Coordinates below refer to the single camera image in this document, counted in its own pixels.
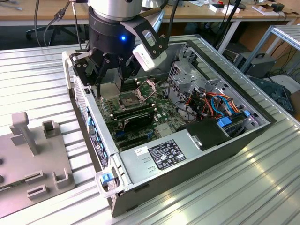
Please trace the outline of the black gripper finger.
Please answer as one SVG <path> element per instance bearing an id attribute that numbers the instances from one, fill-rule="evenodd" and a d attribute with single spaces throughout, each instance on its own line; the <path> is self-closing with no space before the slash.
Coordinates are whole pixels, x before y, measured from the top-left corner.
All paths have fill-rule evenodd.
<path id="1" fill-rule="evenodd" d="M 135 79 L 129 80 L 129 78 L 135 77 L 141 69 L 141 65 L 139 64 L 137 59 L 135 57 L 130 57 L 128 60 L 128 64 L 126 64 L 125 60 L 119 57 L 118 63 L 118 75 L 121 79 L 119 88 L 120 92 L 126 92 L 136 89 L 138 86 L 137 81 L 135 81 Z"/>
<path id="2" fill-rule="evenodd" d="M 101 97 L 101 83 L 110 66 L 110 58 L 103 52 L 81 52 L 71 54 L 75 75 L 84 86 L 97 88 L 96 98 Z"/>

